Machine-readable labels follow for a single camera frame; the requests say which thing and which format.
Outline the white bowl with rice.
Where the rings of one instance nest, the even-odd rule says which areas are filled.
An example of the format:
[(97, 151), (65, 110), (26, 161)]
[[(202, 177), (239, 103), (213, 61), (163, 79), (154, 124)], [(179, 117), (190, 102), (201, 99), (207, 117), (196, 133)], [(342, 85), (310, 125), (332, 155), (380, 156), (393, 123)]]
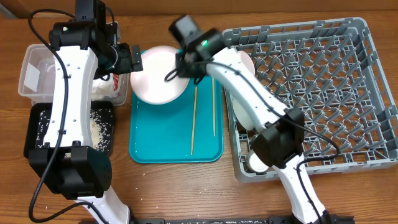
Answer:
[(241, 61), (243, 65), (251, 72), (251, 74), (254, 76), (256, 69), (254, 67), (254, 64), (252, 62), (251, 57), (244, 51), (238, 51), (238, 54), (241, 58)]

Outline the large white plate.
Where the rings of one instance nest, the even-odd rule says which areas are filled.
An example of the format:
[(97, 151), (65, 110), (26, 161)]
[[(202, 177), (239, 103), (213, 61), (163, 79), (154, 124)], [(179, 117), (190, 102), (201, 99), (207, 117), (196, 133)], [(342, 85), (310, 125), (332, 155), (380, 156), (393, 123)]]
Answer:
[(166, 75), (176, 68), (175, 56), (178, 49), (157, 46), (142, 53), (143, 70), (132, 72), (130, 82), (135, 95), (152, 105), (162, 105), (177, 99), (189, 83), (187, 78), (176, 77), (165, 81)]

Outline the red snack wrapper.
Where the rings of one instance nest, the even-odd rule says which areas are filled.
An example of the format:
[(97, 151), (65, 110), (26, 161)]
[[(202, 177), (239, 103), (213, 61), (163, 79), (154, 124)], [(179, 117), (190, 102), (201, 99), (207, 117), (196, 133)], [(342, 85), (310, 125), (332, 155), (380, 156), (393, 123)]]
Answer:
[(113, 87), (114, 91), (117, 91), (119, 89), (119, 75), (113, 74)]

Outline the wooden chopstick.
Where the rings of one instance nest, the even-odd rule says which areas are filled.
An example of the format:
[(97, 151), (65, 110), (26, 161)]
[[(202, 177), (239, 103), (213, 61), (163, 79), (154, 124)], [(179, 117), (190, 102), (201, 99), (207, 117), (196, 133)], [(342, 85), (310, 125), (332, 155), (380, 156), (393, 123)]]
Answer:
[(194, 142), (195, 142), (195, 126), (196, 126), (196, 112), (197, 112), (197, 95), (198, 87), (195, 87), (194, 103), (193, 103), (193, 123), (192, 123), (192, 139), (191, 139), (191, 151), (190, 155), (193, 155)]
[(212, 121), (213, 121), (213, 136), (216, 136), (216, 121), (215, 121), (215, 79), (211, 79), (212, 90)]

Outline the small white cup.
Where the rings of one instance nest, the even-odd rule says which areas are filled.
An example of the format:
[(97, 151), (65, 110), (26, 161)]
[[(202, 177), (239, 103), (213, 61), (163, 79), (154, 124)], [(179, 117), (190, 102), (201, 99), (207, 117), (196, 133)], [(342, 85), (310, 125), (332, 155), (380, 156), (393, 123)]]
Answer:
[(246, 165), (255, 173), (263, 173), (269, 169), (269, 166), (263, 163), (254, 151), (250, 151), (246, 156)]

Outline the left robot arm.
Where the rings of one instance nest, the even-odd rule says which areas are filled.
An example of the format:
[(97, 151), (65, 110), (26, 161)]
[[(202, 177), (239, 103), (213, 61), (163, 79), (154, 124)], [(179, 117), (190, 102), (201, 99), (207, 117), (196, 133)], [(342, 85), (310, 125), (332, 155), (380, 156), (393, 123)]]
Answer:
[(90, 131), (93, 81), (143, 69), (138, 45), (118, 42), (102, 1), (77, 1), (66, 22), (44, 42), (55, 58), (55, 89), (43, 145), (27, 158), (39, 186), (83, 206), (98, 223), (135, 223), (131, 209), (111, 186), (110, 158), (93, 147)]

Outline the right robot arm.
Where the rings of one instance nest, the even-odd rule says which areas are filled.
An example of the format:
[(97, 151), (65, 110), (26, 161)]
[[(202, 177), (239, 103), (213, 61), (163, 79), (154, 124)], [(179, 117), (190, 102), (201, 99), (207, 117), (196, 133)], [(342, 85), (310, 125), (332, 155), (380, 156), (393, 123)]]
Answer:
[(267, 91), (243, 65), (237, 50), (225, 44), (218, 29), (203, 32), (189, 15), (184, 15), (171, 23), (169, 32), (182, 53), (165, 81), (179, 76), (198, 83), (205, 75), (218, 80), (248, 114), (258, 133), (251, 149), (262, 163), (278, 173), (296, 222), (332, 223), (305, 170), (302, 143), (307, 129), (302, 110), (289, 109)]

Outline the white napkin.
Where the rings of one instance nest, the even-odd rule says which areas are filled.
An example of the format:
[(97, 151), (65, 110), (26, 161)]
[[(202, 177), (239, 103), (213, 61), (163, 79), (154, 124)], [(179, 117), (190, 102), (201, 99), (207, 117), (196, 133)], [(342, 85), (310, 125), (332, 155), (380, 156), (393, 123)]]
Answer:
[(108, 81), (104, 81), (101, 79), (93, 80), (92, 91), (91, 91), (91, 99), (95, 100), (103, 100), (106, 97), (114, 96), (114, 82), (113, 79), (110, 78)]

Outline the pale green shallow bowl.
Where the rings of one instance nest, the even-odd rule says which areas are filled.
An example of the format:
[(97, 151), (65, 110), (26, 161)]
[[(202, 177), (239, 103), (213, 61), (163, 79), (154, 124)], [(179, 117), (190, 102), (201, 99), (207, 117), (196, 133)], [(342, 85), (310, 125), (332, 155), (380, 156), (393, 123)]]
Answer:
[(250, 118), (250, 116), (248, 115), (248, 113), (246, 112), (246, 110), (243, 108), (243, 106), (239, 103), (239, 101), (236, 98), (233, 98), (231, 102), (236, 119), (238, 120), (240, 125), (247, 130), (253, 130), (254, 123)]

